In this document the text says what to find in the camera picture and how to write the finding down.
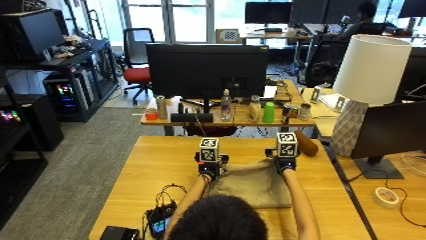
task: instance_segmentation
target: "black office chair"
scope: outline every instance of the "black office chair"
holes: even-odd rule
[[[136,98],[151,87],[151,74],[150,67],[135,68],[138,65],[148,64],[147,56],[147,43],[154,43],[155,37],[151,28],[128,28],[124,30],[124,63],[127,69],[124,70],[124,79],[128,84],[138,84],[136,86],[127,87],[124,94],[128,94],[130,89],[139,88],[138,93],[134,96],[134,105],[138,105]]]
[[[303,84],[307,87],[313,88],[324,83],[333,86],[348,46],[349,42],[345,41],[320,42],[305,69]]]
[[[356,34],[383,35],[388,23],[363,23]]]

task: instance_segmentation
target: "glove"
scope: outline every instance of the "glove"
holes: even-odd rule
[[[296,157],[280,158],[275,157],[275,163],[277,173],[281,175],[285,169],[293,169],[296,171]]]
[[[199,173],[211,177],[212,181],[219,177],[219,163],[217,162],[199,162]]]

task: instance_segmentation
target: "table lamp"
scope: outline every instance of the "table lamp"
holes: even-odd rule
[[[410,51],[410,43],[397,38],[352,37],[333,86],[349,98],[333,129],[331,145],[337,155],[351,157],[369,104],[395,101]]]

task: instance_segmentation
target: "person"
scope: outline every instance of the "person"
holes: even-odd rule
[[[295,164],[277,164],[277,172],[287,182],[293,202],[299,239],[320,239],[315,211],[297,179]],[[203,198],[212,173],[200,173],[184,196],[166,230],[166,240],[267,240],[268,228],[259,213],[239,197],[215,195]]]
[[[365,1],[360,4],[359,8],[360,21],[353,24],[349,28],[343,28],[343,31],[337,37],[339,40],[348,41],[351,37],[357,33],[357,30],[363,23],[373,23],[373,18],[377,11],[377,6],[372,1]]]

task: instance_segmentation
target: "lamp base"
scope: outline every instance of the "lamp base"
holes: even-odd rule
[[[369,104],[351,100],[339,116],[332,136],[332,149],[343,157],[351,157]]]

